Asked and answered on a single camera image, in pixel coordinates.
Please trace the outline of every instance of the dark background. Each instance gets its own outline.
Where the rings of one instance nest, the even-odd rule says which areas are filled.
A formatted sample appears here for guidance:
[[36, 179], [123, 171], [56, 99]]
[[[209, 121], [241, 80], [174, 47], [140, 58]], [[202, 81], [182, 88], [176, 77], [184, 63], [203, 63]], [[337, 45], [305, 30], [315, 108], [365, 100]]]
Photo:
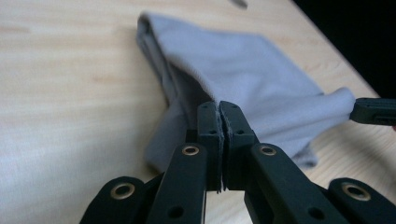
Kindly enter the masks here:
[[396, 98], [396, 1], [294, 0], [382, 98]]

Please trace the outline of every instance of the gray fabric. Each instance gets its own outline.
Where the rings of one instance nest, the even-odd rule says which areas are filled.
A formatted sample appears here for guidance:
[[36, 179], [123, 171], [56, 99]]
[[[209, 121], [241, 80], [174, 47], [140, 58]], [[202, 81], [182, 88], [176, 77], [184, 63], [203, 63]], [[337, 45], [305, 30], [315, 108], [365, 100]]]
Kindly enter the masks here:
[[136, 40], [169, 101], [145, 156], [160, 171], [186, 130], [196, 128], [196, 108], [205, 101], [239, 105], [261, 142], [281, 147], [297, 165], [308, 167], [317, 164], [310, 141], [348, 120], [353, 109], [348, 89], [323, 94], [259, 35], [210, 31], [145, 13]]

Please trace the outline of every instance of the cloth fold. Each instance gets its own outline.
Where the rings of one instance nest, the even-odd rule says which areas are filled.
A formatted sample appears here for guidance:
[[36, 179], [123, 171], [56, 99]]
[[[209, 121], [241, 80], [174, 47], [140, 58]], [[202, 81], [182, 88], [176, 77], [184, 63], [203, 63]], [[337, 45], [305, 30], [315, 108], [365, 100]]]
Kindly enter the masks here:
[[304, 167], [318, 162], [309, 143], [349, 119], [355, 98], [346, 88], [324, 94], [302, 70], [260, 35], [206, 30], [174, 18], [144, 13], [136, 41], [169, 102], [145, 160], [166, 170], [197, 106], [228, 101], [244, 112], [259, 140], [281, 147]]

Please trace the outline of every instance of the wooden table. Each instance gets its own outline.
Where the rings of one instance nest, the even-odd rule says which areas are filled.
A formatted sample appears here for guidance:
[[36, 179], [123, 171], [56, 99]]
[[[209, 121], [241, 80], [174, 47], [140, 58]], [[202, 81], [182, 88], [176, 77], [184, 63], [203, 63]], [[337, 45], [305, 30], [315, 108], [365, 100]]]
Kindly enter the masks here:
[[[375, 96], [291, 1], [247, 2], [0, 1], [0, 223], [77, 223], [108, 180], [156, 175], [142, 155], [166, 102], [134, 41], [142, 11], [265, 35], [325, 92]], [[391, 128], [347, 122], [312, 145], [312, 181], [357, 178], [396, 203]], [[243, 193], [208, 193], [206, 222], [251, 222]]]

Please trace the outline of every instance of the light wood surface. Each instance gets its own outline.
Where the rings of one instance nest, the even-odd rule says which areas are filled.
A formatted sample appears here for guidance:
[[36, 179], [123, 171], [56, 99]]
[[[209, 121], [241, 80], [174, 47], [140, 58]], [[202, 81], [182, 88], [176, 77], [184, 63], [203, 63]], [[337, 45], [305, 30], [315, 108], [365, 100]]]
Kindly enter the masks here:
[[[166, 109], [134, 42], [142, 11], [205, 28], [265, 35], [325, 92], [375, 93], [287, 0], [0, 1], [0, 223], [78, 223], [98, 190], [156, 174], [143, 150]], [[327, 188], [349, 176], [396, 203], [396, 133], [347, 122], [321, 134]], [[250, 223], [242, 192], [208, 193], [206, 223]]]

